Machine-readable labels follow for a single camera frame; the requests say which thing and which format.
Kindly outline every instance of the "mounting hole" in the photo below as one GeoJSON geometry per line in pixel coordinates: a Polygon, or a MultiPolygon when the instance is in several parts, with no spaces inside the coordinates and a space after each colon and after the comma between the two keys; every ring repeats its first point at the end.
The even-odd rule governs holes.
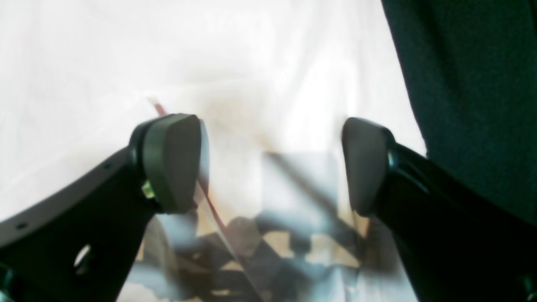
{"type": "Polygon", "coordinates": [[[84,245],[78,252],[75,258],[73,267],[77,276],[87,275],[91,271],[91,266],[95,261],[95,253],[91,249],[91,245],[84,245]]]}
{"type": "Polygon", "coordinates": [[[17,226],[15,228],[18,229],[18,230],[21,230],[23,228],[26,228],[27,226],[28,226],[27,222],[22,222],[22,223],[17,224],[17,226]]]}

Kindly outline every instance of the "dark green fabric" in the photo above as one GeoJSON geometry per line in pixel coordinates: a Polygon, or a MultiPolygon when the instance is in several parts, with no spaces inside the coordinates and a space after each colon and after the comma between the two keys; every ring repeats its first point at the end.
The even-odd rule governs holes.
{"type": "Polygon", "coordinates": [[[428,157],[537,225],[534,3],[383,0],[383,5],[428,157]]]}

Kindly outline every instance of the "white backdrop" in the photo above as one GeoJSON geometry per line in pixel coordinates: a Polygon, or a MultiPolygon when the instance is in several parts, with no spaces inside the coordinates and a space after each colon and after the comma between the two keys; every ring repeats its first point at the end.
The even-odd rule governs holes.
{"type": "MultiPolygon", "coordinates": [[[[365,235],[346,192],[340,130],[347,117],[384,125],[425,154],[380,0],[4,0],[0,220],[124,147],[138,123],[157,116],[149,98],[205,121],[210,196],[225,224],[300,199],[276,188],[285,181],[270,158],[279,154],[311,158],[292,164],[303,174],[315,158],[328,158],[330,171],[316,171],[335,179],[327,189],[335,216],[365,235]]],[[[197,235],[211,232],[203,228],[199,222],[197,235]]],[[[383,253],[397,260],[379,229],[378,249],[347,262],[336,244],[323,252],[327,241],[308,233],[307,260],[360,267],[354,300],[414,301],[400,264],[388,275],[376,269],[383,253]]],[[[264,239],[275,250],[285,246],[285,237],[264,239]]],[[[167,299],[130,280],[120,301],[167,299]]],[[[337,277],[327,282],[331,300],[348,300],[337,293],[344,287],[337,277]]]]}

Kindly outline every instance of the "translucent plastic sheet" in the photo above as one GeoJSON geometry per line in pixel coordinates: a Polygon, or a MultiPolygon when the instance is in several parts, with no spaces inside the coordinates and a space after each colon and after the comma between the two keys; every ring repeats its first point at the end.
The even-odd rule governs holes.
{"type": "Polygon", "coordinates": [[[0,97],[0,219],[154,102],[204,120],[211,202],[151,222],[118,301],[416,299],[350,210],[339,139],[359,116],[425,153],[380,1],[2,1],[0,97]]]}

